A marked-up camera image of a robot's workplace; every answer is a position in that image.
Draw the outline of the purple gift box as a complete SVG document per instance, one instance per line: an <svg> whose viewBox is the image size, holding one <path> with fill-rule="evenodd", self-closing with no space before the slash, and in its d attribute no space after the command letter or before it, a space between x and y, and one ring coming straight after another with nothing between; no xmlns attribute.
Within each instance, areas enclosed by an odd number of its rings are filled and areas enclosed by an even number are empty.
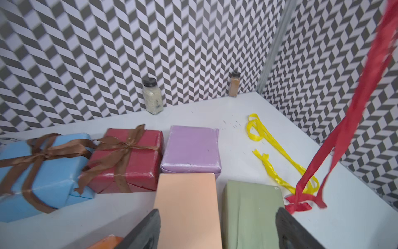
<svg viewBox="0 0 398 249"><path fill-rule="evenodd" d="M217 178L222 172L219 130L171 126L160 169L162 173L213 173Z"/></svg>

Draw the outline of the yellow ribbon of peach box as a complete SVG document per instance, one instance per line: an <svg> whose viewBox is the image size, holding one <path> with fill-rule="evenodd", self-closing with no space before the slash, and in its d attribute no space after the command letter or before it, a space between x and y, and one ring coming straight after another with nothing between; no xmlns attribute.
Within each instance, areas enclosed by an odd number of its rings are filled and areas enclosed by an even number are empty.
<svg viewBox="0 0 398 249"><path fill-rule="evenodd" d="M278 186L284 195L295 194L296 184L320 146L292 125L278 127L253 112L244 120L250 144L245 150L248 176L244 180Z"/></svg>

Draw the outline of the orange gift box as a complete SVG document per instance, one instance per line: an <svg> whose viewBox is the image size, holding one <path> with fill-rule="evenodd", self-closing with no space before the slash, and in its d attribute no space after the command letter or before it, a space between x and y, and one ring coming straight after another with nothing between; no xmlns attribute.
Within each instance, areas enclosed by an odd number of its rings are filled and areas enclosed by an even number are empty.
<svg viewBox="0 0 398 249"><path fill-rule="evenodd" d="M115 249L122 240L123 237L111 234L89 246L87 249Z"/></svg>

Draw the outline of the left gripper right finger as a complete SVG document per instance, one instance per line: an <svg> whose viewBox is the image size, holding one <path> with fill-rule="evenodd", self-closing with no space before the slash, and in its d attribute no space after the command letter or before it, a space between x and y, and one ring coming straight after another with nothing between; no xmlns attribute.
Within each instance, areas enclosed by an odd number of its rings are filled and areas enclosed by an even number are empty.
<svg viewBox="0 0 398 249"><path fill-rule="evenodd" d="M325 249L285 208L276 213L280 249Z"/></svg>

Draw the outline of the peach gift box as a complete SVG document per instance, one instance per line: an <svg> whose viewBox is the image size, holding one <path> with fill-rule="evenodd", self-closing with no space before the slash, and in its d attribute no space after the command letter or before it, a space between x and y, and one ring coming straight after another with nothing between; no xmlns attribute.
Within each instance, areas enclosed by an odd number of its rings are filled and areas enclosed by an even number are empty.
<svg viewBox="0 0 398 249"><path fill-rule="evenodd" d="M222 248L213 173L161 174L154 209L161 219L158 248Z"/></svg>

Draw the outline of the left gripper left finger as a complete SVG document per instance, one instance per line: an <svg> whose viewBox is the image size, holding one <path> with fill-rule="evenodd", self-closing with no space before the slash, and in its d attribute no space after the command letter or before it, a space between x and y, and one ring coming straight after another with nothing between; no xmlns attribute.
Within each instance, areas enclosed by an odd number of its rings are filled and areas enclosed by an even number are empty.
<svg viewBox="0 0 398 249"><path fill-rule="evenodd" d="M153 209L115 249L157 249L160 230L160 212Z"/></svg>

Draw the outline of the green gift box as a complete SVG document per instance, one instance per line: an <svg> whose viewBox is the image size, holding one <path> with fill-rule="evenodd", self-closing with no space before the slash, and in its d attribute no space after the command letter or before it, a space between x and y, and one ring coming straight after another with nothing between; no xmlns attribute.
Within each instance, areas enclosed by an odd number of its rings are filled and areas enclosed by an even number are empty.
<svg viewBox="0 0 398 249"><path fill-rule="evenodd" d="M277 186L229 180L223 190L222 241L225 249L277 249L276 214L284 208Z"/></svg>

